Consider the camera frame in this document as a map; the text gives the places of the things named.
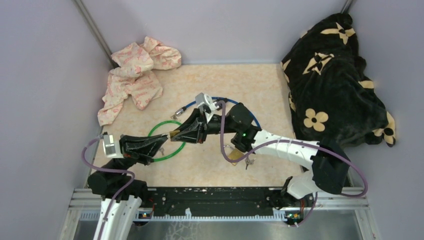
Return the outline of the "green cable lock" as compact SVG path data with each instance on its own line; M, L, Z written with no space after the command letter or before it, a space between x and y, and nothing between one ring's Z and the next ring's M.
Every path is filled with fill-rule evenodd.
M178 125L178 126L180 126L180 125L182 125L182 123L181 122L179 122L179 121L177 121L177 120L166 120L166 121L162 121L162 122L160 122L160 123L158 123L157 125L155 125L150 131L149 131L149 133L148 133L148 137L151 137L152 135L153 135L153 133L158 129L158 128L160 128L160 127L162 127L163 125L169 125L169 124L174 124L174 125ZM168 159L170 159L170 158L172 158L172 157L174 157L174 156L176 156L178 153L180 153L182 150L183 150L183 148L185 147L185 145L186 145L186 143L185 142L183 142L181 145L180 145L180 147L179 148L177 148L174 152L172 152L172 153L170 153L170 154L167 154L167 155L164 155L164 156L162 156L162 157L159 157L159 158L154 158L153 159L153 162L161 162L161 161L165 161L165 160L168 160Z

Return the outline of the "large brass padlock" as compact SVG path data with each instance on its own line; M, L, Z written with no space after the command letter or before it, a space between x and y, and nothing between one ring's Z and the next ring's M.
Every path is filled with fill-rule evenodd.
M245 154L231 145L224 145L224 153L231 161L242 158Z

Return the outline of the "small brass padlock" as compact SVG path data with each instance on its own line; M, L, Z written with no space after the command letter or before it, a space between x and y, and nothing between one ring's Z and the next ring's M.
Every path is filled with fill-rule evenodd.
M169 137L170 138L173 138L173 137L175 137L177 134L179 134L180 133L180 130L173 130L173 131L170 131L169 132Z

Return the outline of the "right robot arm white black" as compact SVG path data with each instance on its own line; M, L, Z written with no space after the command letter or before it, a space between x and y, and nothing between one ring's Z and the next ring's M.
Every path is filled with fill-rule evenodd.
M170 139L202 144L208 135L219 135L221 153L229 163L239 163L256 154L285 159L306 168L306 172L285 181L281 199L287 206L295 206L314 192L342 195L351 162L335 142L279 136L254 125L254 120L242 103L230 110L222 101L200 104L170 134Z

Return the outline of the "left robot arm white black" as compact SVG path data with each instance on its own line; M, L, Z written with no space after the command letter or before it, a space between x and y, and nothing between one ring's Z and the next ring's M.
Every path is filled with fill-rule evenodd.
M149 165L169 135L147 137L122 135L119 140L107 132L91 140L82 150L83 162L94 170L87 179L94 195L101 197L100 217L94 234L95 240L125 240L140 207L154 209L154 198L147 183L136 179L129 169L137 163ZM110 161L99 167L86 159L87 149L102 142Z

